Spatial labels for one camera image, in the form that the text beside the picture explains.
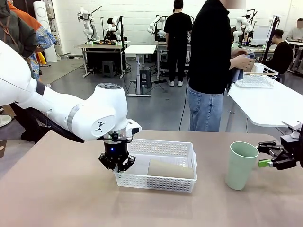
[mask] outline green cup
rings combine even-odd
[[[253,145],[245,142],[232,143],[226,184],[234,190],[242,190],[258,156],[259,151]]]

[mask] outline white dish rack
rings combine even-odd
[[[193,191],[197,181],[197,161],[192,143],[133,139],[128,144],[128,152],[136,157],[136,161],[124,173],[118,173],[116,167],[114,173],[118,186],[188,193]],[[195,177],[183,179],[148,176],[151,159],[192,168]]]
[[[238,80],[236,85],[242,88],[273,88],[278,72],[258,63],[262,70],[259,72],[244,72],[243,79]]]

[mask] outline hand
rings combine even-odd
[[[246,70],[246,69],[250,68],[254,63],[253,59],[247,58],[243,55],[235,57],[233,59],[233,61],[234,61],[235,67],[238,69],[241,69],[241,70]]]
[[[239,55],[243,55],[243,54],[248,55],[248,51],[242,48],[238,48],[232,51],[232,58],[238,57]]]

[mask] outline jeans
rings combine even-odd
[[[170,47],[168,54],[169,80],[174,81],[176,75],[176,65],[178,69],[178,80],[183,81],[185,75],[185,63],[187,57],[187,45],[185,47]]]
[[[190,109],[189,131],[219,132],[223,94],[204,94],[189,87],[187,96]]]

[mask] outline white plastic basket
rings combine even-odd
[[[273,88],[278,72],[261,64],[255,63],[255,72],[244,72],[243,79],[238,80],[236,85],[243,88]]]
[[[160,140],[133,139],[128,152],[136,157],[134,165],[124,173],[114,170],[117,184],[121,187],[157,189],[191,193],[197,181],[197,161],[193,144]],[[148,176],[151,159],[189,167],[194,170],[194,179]]]

